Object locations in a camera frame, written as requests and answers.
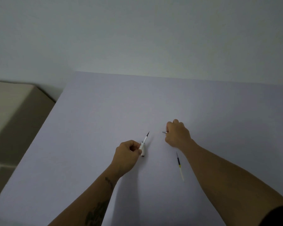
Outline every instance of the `tattoo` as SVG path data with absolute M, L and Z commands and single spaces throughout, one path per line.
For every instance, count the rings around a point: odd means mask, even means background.
M 113 190 L 113 184 L 112 184 L 112 182 L 110 181 L 110 179 L 109 178 L 107 178 L 107 177 L 105 177 L 105 180 L 110 184 L 110 186 L 111 186 L 111 190 Z
M 110 199 L 104 201 L 104 202 L 99 202 L 97 204 L 97 207 L 95 207 L 93 213 L 89 212 L 86 216 L 85 219 L 85 225 L 88 226 L 100 226 L 102 225 L 107 207 L 109 205 Z

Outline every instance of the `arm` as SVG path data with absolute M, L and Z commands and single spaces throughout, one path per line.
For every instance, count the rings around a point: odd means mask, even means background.
M 166 142 L 188 159 L 204 193 L 226 225 L 259 225 L 283 197 L 237 165 L 200 147 L 182 122 L 166 126 Z
M 142 152 L 139 146 L 133 140 L 121 143 L 108 168 L 49 226 L 101 225 L 114 186 L 121 176 L 133 168 Z

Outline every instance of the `white table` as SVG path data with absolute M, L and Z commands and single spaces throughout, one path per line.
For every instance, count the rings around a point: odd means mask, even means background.
M 147 151 L 117 184 L 103 225 L 224 225 L 187 160 L 164 142 L 183 121 L 194 140 L 283 195 L 283 86 L 77 73 L 0 195 L 0 218 L 47 225 L 126 140 Z

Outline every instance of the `black sleeve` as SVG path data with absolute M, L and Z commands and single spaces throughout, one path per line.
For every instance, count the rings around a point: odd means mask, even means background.
M 259 226 L 279 225 L 283 226 L 283 206 L 270 211 L 261 221 Z

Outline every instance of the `hand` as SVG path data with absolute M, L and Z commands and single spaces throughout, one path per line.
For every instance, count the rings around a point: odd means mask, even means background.
M 172 147 L 176 147 L 181 151 L 190 141 L 193 141 L 190 132 L 182 122 L 175 119 L 173 122 L 169 121 L 166 124 L 166 138 L 165 141 Z
M 134 140 L 122 142 L 115 150 L 111 166 L 118 172 L 119 176 L 123 176 L 129 172 L 137 162 L 140 154 L 140 144 Z

